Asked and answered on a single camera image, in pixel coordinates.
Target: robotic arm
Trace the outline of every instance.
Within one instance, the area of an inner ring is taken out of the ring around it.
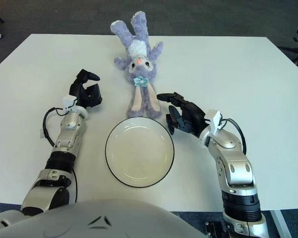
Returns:
[[[185,101],[177,93],[158,94],[161,101],[180,107],[182,115],[170,105],[166,115],[171,134],[174,129],[191,133],[201,140],[213,156],[223,199],[223,217],[227,223],[226,237],[268,238],[266,219],[261,213],[252,166],[239,139],[221,125],[219,111],[206,114],[194,103]]]
[[[69,95],[63,98],[65,117],[61,122],[61,132],[55,145],[49,139],[54,147],[45,169],[39,173],[22,203],[21,211],[24,215],[33,216],[69,203],[67,187],[72,181],[71,172],[85,131],[84,120],[88,117],[86,108],[94,107],[102,101],[98,84],[84,89],[83,84],[88,80],[98,81],[100,78],[82,69],[71,85]]]

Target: tabletop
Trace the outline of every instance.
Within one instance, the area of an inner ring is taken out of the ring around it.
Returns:
[[[157,60],[157,93],[178,92],[205,112],[220,110],[246,138],[262,210],[298,208],[298,68],[267,38],[151,36],[164,41]],[[75,171],[78,201],[126,198],[169,211],[221,211],[216,166],[199,140],[172,136],[174,163],[151,187],[132,188],[110,173],[106,139],[127,118],[133,85],[116,69],[125,49],[116,36],[32,34],[0,64],[0,202],[21,204],[51,146],[40,138],[45,112],[62,107],[77,73],[100,76],[101,105],[88,109],[86,132]],[[166,127],[168,104],[161,103]],[[47,121],[51,138],[61,117]],[[228,131],[238,135],[233,127]],[[71,201],[75,182],[69,187]]]

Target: plush toy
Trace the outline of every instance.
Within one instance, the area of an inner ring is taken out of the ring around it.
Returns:
[[[147,109],[151,118],[160,116],[160,104],[152,85],[157,74],[156,59],[162,52],[163,42],[151,49],[147,29],[146,15],[138,11],[131,19],[136,36],[133,36],[123,21],[114,21],[110,30],[119,37],[126,48],[127,59],[116,57],[115,65],[126,73],[128,81],[134,84],[134,92],[129,106],[130,117],[140,117]]]

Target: bow tie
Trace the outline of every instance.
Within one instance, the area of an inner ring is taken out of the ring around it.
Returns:
[[[134,78],[134,82],[136,87],[142,86],[143,88],[146,88],[149,81],[145,77],[138,76],[137,78]]]

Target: metal arm segment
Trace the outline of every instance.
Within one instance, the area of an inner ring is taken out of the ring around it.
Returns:
[[[223,218],[229,236],[236,234],[268,238],[266,219],[260,210],[252,165],[242,153],[238,138],[225,131],[210,133],[211,126],[201,134],[201,139],[213,156],[223,199]]]

